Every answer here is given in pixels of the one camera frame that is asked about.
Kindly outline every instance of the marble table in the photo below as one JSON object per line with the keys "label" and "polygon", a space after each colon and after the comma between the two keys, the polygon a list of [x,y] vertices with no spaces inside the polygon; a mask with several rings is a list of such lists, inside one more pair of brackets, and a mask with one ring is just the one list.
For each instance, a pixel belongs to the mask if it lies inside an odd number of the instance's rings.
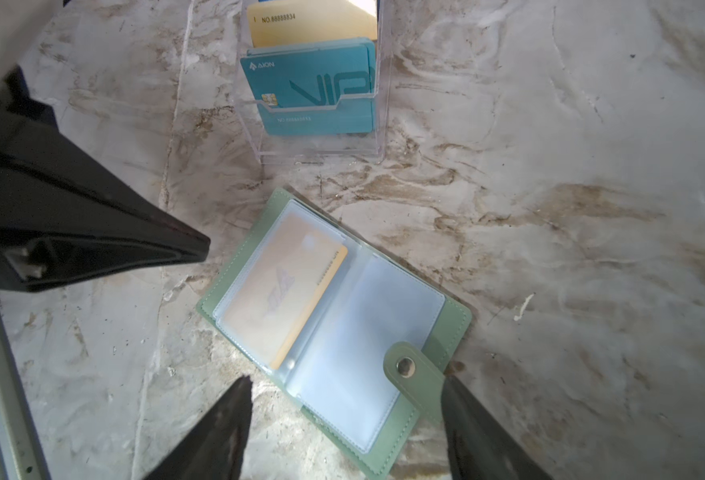
{"label": "marble table", "polygon": [[[21,63],[65,135],[211,237],[203,264],[0,293],[55,478],[142,478],[242,374],[244,480],[362,477],[194,312],[276,186],[473,308],[449,369],[554,478],[705,478],[705,0],[396,0],[381,164],[255,161],[239,17],[72,2]],[[449,478],[441,430],[392,474]]]}

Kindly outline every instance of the marble surface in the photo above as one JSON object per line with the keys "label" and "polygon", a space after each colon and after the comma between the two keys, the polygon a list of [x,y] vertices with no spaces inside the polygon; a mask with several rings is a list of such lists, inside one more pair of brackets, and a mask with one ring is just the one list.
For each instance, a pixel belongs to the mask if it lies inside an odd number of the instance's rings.
{"label": "marble surface", "polygon": [[[362,477],[194,312],[276,186],[473,308],[449,369],[554,478],[705,478],[705,0],[396,0],[386,159],[264,168],[239,15],[72,2],[22,61],[65,135],[211,237],[203,264],[0,294],[55,478],[142,478],[243,373],[244,480]],[[441,431],[392,474],[448,478]]]}

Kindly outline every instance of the aion logo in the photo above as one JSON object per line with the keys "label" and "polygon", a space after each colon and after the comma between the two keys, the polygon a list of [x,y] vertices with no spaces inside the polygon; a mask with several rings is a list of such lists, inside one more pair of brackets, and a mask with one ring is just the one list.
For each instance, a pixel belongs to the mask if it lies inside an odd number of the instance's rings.
{"label": "aion logo", "polygon": [[258,68],[270,68],[270,67],[274,67],[274,66],[275,66],[275,62],[262,62],[262,63],[258,63],[258,64],[254,64],[254,62],[251,62],[251,65],[249,65],[249,68],[253,71],[253,70],[257,70]]}
{"label": "aion logo", "polygon": [[[298,94],[302,95],[304,98],[309,100],[315,105],[334,105],[339,97],[344,94],[367,94],[371,92],[371,79],[374,76],[373,69],[370,72],[342,72],[334,75],[332,81],[331,75],[317,75],[316,80],[318,82],[318,98],[313,97],[304,88],[294,82],[289,81],[291,89],[296,91]],[[363,85],[360,87],[347,87],[342,89],[339,85],[342,81],[349,80],[363,80]]]}

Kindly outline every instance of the card holder wallet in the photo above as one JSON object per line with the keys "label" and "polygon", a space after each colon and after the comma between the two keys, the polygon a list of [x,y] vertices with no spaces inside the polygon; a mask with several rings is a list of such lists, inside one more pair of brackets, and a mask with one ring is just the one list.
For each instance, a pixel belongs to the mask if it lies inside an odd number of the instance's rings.
{"label": "card holder wallet", "polygon": [[277,189],[198,312],[370,478],[384,478],[419,411],[383,360],[408,342],[444,370],[467,307]]}

